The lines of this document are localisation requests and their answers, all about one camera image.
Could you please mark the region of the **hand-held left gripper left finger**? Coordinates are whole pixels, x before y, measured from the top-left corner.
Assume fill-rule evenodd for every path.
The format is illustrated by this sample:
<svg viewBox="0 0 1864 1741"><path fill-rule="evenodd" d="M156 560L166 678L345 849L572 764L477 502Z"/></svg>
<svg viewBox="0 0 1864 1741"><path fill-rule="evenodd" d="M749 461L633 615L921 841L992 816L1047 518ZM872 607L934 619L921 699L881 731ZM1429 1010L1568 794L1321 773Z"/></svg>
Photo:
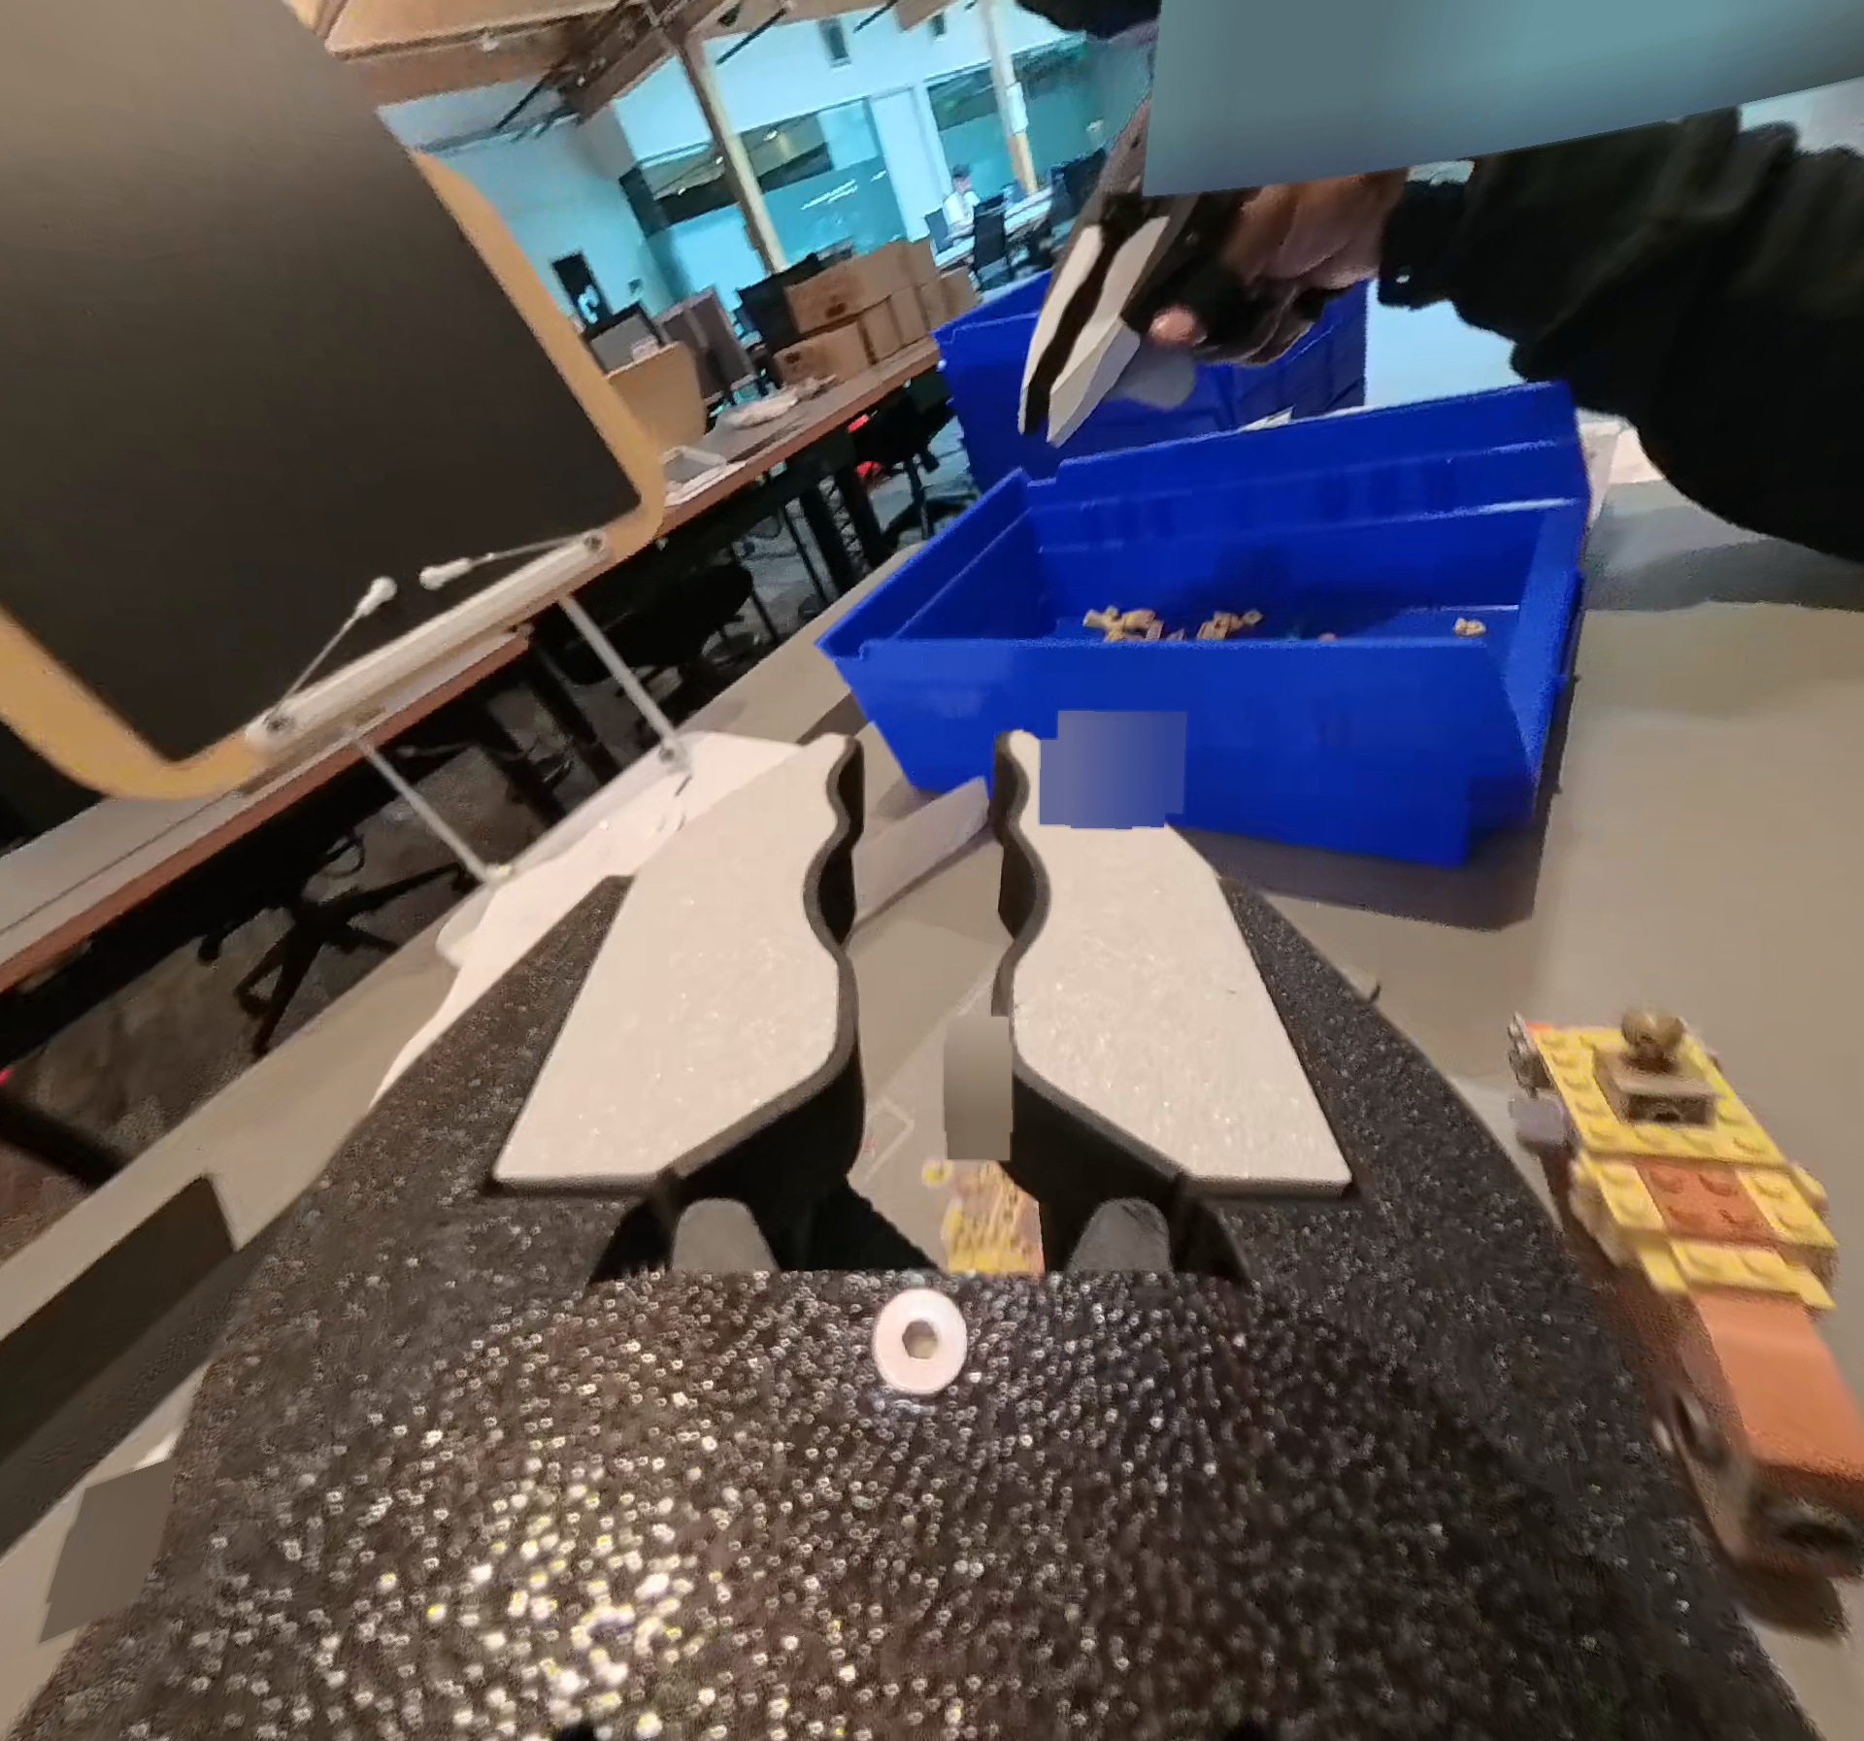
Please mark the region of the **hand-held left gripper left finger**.
<svg viewBox="0 0 1864 1741"><path fill-rule="evenodd" d="M666 836L496 1159L500 1191L648 1193L856 1067L862 812L862 751L827 732Z"/></svg>

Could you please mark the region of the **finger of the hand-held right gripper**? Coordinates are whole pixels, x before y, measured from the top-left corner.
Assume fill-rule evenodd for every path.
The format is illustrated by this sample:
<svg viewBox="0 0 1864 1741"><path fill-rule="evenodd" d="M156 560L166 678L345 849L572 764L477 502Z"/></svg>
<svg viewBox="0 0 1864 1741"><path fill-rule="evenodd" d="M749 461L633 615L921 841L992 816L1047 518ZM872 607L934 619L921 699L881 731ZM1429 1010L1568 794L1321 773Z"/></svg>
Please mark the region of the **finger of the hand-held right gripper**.
<svg viewBox="0 0 1864 1741"><path fill-rule="evenodd" d="M1072 283L1044 347L1044 441L1067 444L1108 400L1177 408L1199 361L1183 347L1150 338L1150 322L1127 315L1150 273L1141 247L1102 250Z"/></svg>
<svg viewBox="0 0 1864 1741"><path fill-rule="evenodd" d="M1077 224L1025 357L1022 438L1075 438L1128 368L1128 280L1119 253L1119 234L1108 238L1102 224Z"/></svg>

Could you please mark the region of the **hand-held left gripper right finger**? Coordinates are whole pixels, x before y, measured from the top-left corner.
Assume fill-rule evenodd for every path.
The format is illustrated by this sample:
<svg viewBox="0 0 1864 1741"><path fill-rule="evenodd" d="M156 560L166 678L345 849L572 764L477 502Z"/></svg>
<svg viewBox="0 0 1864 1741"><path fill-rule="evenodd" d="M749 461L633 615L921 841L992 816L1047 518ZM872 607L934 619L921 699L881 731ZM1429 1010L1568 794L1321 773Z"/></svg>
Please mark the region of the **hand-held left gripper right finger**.
<svg viewBox="0 0 1864 1741"><path fill-rule="evenodd" d="M1348 1193L1218 871L1167 822L1050 820L1027 731L992 761L1014 1178L1040 1201Z"/></svg>

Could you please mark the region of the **pile of tan bricks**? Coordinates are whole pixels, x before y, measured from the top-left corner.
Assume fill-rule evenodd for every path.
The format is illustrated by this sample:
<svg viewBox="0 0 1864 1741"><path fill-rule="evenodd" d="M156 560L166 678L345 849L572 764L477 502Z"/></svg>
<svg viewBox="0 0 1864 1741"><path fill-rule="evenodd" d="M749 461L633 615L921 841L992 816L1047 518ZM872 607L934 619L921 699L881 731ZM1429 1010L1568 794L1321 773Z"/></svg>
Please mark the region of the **pile of tan bricks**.
<svg viewBox="0 0 1864 1741"><path fill-rule="evenodd" d="M1156 642L1156 641L1200 641L1200 642L1231 642L1231 641L1258 641L1276 629L1284 641L1315 641L1334 642L1336 632L1312 632L1295 618L1270 618L1264 612L1211 612L1200 622L1173 626L1157 612L1124 612L1105 606L1101 612L1083 612L1083 629L1096 635L1102 642Z"/></svg>

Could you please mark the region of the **grey instruction booklet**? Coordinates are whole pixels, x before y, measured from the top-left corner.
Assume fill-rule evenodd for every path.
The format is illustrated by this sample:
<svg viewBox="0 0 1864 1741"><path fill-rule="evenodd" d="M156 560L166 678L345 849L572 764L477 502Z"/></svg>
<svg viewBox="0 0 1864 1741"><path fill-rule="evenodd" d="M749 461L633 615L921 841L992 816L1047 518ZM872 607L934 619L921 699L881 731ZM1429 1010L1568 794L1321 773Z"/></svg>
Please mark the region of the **grey instruction booklet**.
<svg viewBox="0 0 1864 1741"><path fill-rule="evenodd" d="M1014 1178L1009 1051L992 1054L988 1029L1005 954L1002 936L965 932L910 906L856 926L862 1043L878 1043L884 1068L856 1188L950 1271L1059 1268L1092 1213L1127 1201L1040 1201ZM1235 1200L1135 1201L1153 1204L1167 1232L1189 1233Z"/></svg>

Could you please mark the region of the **blue storage bin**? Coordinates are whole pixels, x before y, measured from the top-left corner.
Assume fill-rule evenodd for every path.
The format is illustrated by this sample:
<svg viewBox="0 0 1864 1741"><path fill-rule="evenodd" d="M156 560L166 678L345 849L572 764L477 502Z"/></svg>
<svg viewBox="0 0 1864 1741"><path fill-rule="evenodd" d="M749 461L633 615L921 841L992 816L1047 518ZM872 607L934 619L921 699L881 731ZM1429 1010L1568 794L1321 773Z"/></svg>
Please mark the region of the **blue storage bin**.
<svg viewBox="0 0 1864 1741"><path fill-rule="evenodd" d="M1590 512L1559 383L1216 431L1009 471L818 648L930 794L1009 731L1160 713L1189 829L1462 865L1535 820ZM1102 642L1105 606L1341 641Z"/></svg>
<svg viewBox="0 0 1864 1741"><path fill-rule="evenodd" d="M1027 438L1020 431L1020 383L1047 283L1050 273L1030 274L934 334L979 489L992 489L1009 471L1054 479L1072 458L1312 421L1363 402L1370 287L1360 283L1264 368L1203 364L1193 397L1176 408L1108 400L1063 447Z"/></svg>

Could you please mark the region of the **tan and brown brick model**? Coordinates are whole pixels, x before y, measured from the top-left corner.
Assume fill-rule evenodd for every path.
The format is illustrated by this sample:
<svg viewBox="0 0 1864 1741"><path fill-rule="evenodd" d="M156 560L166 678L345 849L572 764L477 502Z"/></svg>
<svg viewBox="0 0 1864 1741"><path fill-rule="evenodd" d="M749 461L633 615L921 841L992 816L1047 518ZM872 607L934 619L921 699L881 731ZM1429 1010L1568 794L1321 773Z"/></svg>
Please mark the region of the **tan and brown brick model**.
<svg viewBox="0 0 1864 1741"><path fill-rule="evenodd" d="M1823 1182L1671 1010L1516 1017L1507 1058L1516 1133L1609 1275L1716 1545L1749 1566L1860 1578L1860 1401L1827 1335Z"/></svg>

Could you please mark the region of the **person's right forearm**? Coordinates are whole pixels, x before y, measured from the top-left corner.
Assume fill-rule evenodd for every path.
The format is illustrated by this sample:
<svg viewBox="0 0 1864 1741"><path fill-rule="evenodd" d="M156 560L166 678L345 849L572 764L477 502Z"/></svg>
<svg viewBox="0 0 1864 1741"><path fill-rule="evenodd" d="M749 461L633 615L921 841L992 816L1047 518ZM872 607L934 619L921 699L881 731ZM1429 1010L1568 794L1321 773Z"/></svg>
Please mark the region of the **person's right forearm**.
<svg viewBox="0 0 1864 1741"><path fill-rule="evenodd" d="M1734 109L1412 183L1377 296L1633 426L1690 503L1860 563L1860 154Z"/></svg>

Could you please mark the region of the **grey desk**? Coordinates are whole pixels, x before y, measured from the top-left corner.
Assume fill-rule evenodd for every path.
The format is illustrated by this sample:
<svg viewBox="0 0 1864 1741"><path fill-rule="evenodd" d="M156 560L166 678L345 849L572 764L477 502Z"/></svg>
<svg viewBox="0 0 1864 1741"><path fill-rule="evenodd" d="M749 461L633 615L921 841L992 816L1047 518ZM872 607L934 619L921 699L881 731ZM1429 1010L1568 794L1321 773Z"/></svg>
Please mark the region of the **grey desk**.
<svg viewBox="0 0 1864 1741"><path fill-rule="evenodd" d="M1677 1007L1723 1049L1737 1090L1823 1177L1843 1275L1860 1249L1860 571L1759 542L1661 484L1619 484L1590 542L1590 615L1572 715L1539 829L1465 870L1308 854L1235 836L1195 842L1452 1078L1516 1164L1504 1022ZM824 658L789 642L701 723L759 736L859 731L868 820L921 806ZM923 1253L941 1249L937 1054L947 1013L1005 946L995 859L976 842L850 939L868 1072L855 1191ZM56 1278L128 1239L208 1177L238 1249L328 1167L415 1032L455 981L423 932L306 1032L213 1091L101 1193L4 1262L4 1326ZM50 1594L86 1497L153 1468L128 1500L169 1505L173 1443L202 1365L153 1355L148 1405L95 1466L4 1550L4 1736L82 1642Z"/></svg>

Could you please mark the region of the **person's right hand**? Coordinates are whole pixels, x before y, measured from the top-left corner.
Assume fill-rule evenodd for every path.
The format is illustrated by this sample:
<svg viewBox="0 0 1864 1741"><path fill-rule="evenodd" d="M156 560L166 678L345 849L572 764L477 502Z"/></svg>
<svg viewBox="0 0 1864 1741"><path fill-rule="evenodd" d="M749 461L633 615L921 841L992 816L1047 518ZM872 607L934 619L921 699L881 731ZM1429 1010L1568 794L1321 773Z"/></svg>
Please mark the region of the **person's right hand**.
<svg viewBox="0 0 1864 1741"><path fill-rule="evenodd" d="M1206 358L1270 361L1299 342L1341 293L1380 273L1386 224L1409 171L1344 174L1253 190L1145 342Z"/></svg>

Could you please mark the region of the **long background table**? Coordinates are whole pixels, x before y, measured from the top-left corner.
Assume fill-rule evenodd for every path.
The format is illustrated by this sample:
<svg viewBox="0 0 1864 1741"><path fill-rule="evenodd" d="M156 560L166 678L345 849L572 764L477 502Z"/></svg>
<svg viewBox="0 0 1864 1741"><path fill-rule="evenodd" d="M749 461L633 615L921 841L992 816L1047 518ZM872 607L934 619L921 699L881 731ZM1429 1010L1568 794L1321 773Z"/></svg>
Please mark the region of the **long background table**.
<svg viewBox="0 0 1864 1741"><path fill-rule="evenodd" d="M4 990L56 970L109 923L351 773L407 797L455 751L486 751L513 791L535 797L535 754L493 715L499 693L527 681L529 642L532 626L517 626L477 651L442 661L438 678L402 687L360 732L289 760L286 771L255 786L185 802L98 802L9 849Z"/></svg>
<svg viewBox="0 0 1864 1741"><path fill-rule="evenodd" d="M866 416L921 374L937 370L937 364L941 345L927 337L856 376L827 383L813 395L779 397L788 406L762 421L726 422L720 413L703 441L687 450L687 461L698 465L695 479L666 487L664 521L655 539L671 535L726 499L749 489L765 476L843 438L855 421Z"/></svg>

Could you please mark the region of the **grey paper strip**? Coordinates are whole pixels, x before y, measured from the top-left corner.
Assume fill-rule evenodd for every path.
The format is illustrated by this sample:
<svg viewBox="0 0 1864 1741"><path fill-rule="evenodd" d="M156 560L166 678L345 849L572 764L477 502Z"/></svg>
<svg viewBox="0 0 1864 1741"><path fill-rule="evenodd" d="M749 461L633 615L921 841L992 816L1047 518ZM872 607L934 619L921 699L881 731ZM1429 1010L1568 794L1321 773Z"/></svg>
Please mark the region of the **grey paper strip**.
<svg viewBox="0 0 1864 1741"><path fill-rule="evenodd" d="M885 912L980 841L992 841L985 778L931 797L895 822L866 829L850 849L850 926Z"/></svg>

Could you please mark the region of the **black office chair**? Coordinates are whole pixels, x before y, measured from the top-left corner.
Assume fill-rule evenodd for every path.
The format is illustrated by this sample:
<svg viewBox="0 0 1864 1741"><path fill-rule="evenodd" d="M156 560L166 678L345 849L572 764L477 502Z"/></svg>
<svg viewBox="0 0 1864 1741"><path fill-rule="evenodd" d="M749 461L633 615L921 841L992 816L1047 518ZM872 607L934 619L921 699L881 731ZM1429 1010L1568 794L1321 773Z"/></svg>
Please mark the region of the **black office chair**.
<svg viewBox="0 0 1864 1741"><path fill-rule="evenodd" d="M367 949L391 955L397 942L364 920L435 883L442 883L455 897L473 890L473 878L461 865L432 865L381 886L351 886L323 897L293 896L284 936L235 984L241 1010L255 1022L250 1058L268 1054L294 993L323 954L354 955Z"/></svg>

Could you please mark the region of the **light wooden panel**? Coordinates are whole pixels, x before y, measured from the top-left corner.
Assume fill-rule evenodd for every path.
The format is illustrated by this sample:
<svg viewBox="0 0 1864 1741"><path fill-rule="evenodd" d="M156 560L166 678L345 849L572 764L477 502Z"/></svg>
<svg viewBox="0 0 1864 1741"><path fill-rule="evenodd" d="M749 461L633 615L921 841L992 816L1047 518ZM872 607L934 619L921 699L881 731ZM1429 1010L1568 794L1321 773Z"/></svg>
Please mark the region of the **light wooden panel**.
<svg viewBox="0 0 1864 1741"><path fill-rule="evenodd" d="M687 342L666 342L604 374L656 458L695 450L708 431L698 357Z"/></svg>

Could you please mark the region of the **black wood-rimmed panel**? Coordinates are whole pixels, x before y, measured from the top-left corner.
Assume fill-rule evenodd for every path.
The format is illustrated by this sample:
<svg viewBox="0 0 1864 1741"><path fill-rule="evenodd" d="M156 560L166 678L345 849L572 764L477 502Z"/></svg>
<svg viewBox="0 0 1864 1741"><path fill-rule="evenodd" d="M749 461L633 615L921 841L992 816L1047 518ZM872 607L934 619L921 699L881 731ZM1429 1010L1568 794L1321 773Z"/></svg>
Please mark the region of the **black wood-rimmed panel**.
<svg viewBox="0 0 1864 1741"><path fill-rule="evenodd" d="M4 723L90 794L455 599L429 563L664 521L664 464L486 198L286 0L4 0Z"/></svg>

